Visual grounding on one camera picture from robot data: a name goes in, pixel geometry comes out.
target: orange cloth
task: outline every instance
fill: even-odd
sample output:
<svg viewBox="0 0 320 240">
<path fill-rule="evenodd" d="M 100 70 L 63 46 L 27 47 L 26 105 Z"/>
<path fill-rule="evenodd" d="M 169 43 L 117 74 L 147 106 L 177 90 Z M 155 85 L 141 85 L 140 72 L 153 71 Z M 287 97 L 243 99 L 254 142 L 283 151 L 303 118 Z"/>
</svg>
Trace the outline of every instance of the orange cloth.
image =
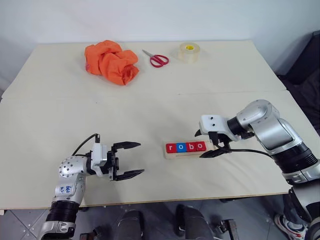
<svg viewBox="0 0 320 240">
<path fill-rule="evenodd" d="M 139 69 L 133 66 L 138 62 L 137 55 L 131 50 L 122 51 L 120 45 L 114 41 L 105 40 L 87 46 L 84 56 L 85 70 L 88 73 L 102 75 L 118 85 L 126 85 L 139 72 Z"/>
</svg>

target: white wall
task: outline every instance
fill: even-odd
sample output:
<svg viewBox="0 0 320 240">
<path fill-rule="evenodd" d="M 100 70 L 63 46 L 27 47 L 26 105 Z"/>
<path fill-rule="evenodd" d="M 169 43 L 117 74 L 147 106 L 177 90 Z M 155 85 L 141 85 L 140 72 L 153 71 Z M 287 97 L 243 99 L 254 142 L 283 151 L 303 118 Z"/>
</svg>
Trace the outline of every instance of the white wall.
<svg viewBox="0 0 320 240">
<path fill-rule="evenodd" d="M 0 89 L 37 43 L 106 39 L 252 39 L 285 73 L 320 29 L 319 12 L 320 0 L 0 0 Z"/>
</svg>

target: scissors blade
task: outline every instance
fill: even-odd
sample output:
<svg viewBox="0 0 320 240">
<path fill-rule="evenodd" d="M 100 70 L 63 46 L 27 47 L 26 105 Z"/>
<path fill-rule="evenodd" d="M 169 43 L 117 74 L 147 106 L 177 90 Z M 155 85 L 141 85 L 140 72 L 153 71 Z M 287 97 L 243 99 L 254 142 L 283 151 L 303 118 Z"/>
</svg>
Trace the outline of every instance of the scissors blade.
<svg viewBox="0 0 320 240">
<path fill-rule="evenodd" d="M 143 51 L 145 54 L 147 54 L 149 57 L 152 57 L 152 56 L 153 56 L 153 54 L 151 54 L 150 52 L 147 52 L 146 50 L 143 50 L 143 49 L 142 49 L 142 51 Z"/>
</svg>

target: red block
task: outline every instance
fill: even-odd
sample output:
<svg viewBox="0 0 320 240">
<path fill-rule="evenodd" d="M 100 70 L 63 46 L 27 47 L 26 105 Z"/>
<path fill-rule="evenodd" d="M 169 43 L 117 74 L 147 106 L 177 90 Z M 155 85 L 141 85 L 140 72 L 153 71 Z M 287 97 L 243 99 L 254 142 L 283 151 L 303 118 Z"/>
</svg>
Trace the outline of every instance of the red block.
<svg viewBox="0 0 320 240">
<path fill-rule="evenodd" d="M 201 152 L 207 150 L 206 144 L 204 141 L 197 141 L 196 143 L 196 151 Z"/>
<path fill-rule="evenodd" d="M 187 142 L 186 143 L 186 151 L 187 152 L 196 152 L 197 151 L 197 145 L 195 142 Z"/>
<path fill-rule="evenodd" d="M 175 143 L 167 143 L 165 148 L 168 154 L 174 154 L 177 152 L 177 145 Z"/>
</svg>

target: black cable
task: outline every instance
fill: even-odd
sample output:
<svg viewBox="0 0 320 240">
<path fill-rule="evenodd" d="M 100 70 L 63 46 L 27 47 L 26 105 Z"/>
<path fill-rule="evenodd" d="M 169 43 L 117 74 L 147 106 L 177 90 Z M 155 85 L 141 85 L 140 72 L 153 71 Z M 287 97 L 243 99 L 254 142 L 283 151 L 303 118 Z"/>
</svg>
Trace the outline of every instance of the black cable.
<svg viewBox="0 0 320 240">
<path fill-rule="evenodd" d="M 229 152 L 251 152 L 251 153 L 256 153 L 256 154 L 263 154 L 263 155 L 266 155 L 271 158 L 271 156 L 268 153 L 263 152 L 263 151 L 258 151 L 258 150 L 253 150 L 253 149 L 231 149 L 231 148 L 226 148 L 226 147 L 219 146 L 219 145 L 215 145 L 215 146 L 218 149 L 220 149 L 226 153 L 229 153 Z"/>
<path fill-rule="evenodd" d="M 96 137 L 96 139 L 97 139 L 97 136 L 99 136 L 98 133 L 95 133 L 95 134 L 92 134 L 91 136 L 89 136 L 86 140 L 84 140 L 84 141 L 76 148 L 76 150 L 72 153 L 72 156 L 76 155 L 76 153 L 79 151 L 79 149 L 80 149 L 86 142 L 88 142 L 90 139 L 92 139 L 93 137 Z"/>
</svg>

